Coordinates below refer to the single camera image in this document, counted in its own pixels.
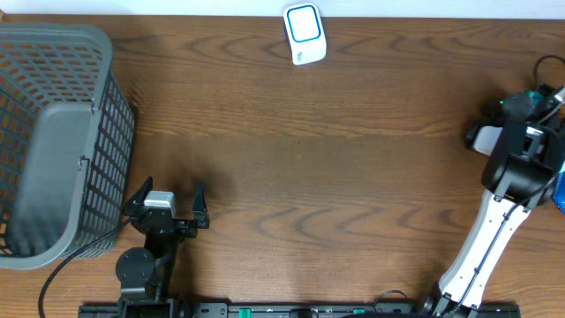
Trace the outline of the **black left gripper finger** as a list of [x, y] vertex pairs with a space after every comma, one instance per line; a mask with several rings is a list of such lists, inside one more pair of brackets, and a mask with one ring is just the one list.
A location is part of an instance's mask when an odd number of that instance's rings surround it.
[[140, 217], [145, 204], [144, 200], [153, 189], [153, 178], [148, 177], [140, 189], [125, 203], [123, 213], [127, 217]]
[[192, 204], [194, 221], [199, 229], [208, 229], [210, 226], [210, 218], [207, 211], [204, 188], [204, 183], [199, 182]]

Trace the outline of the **blue Oreo cookie pack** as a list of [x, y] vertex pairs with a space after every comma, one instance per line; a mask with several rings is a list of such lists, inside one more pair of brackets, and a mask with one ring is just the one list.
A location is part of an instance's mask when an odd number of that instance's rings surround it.
[[558, 174], [553, 201], [556, 207], [565, 214], [565, 163]]

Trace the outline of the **blue mouthwash bottle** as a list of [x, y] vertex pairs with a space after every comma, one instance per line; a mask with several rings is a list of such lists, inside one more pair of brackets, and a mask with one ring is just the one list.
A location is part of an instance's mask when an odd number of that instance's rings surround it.
[[526, 94], [530, 97], [532, 105], [534, 106], [536, 112], [542, 112], [547, 108], [547, 94], [541, 93], [538, 90], [528, 91]]

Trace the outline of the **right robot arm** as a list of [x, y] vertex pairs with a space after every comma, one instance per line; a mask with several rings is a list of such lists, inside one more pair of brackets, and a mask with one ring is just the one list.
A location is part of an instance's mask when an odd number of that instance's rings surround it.
[[564, 164], [564, 139], [558, 128], [563, 104], [563, 87], [542, 84], [481, 108], [465, 136], [467, 148], [488, 157], [478, 215], [420, 313], [431, 317], [485, 313], [481, 303], [486, 284], [508, 242], [558, 186]]

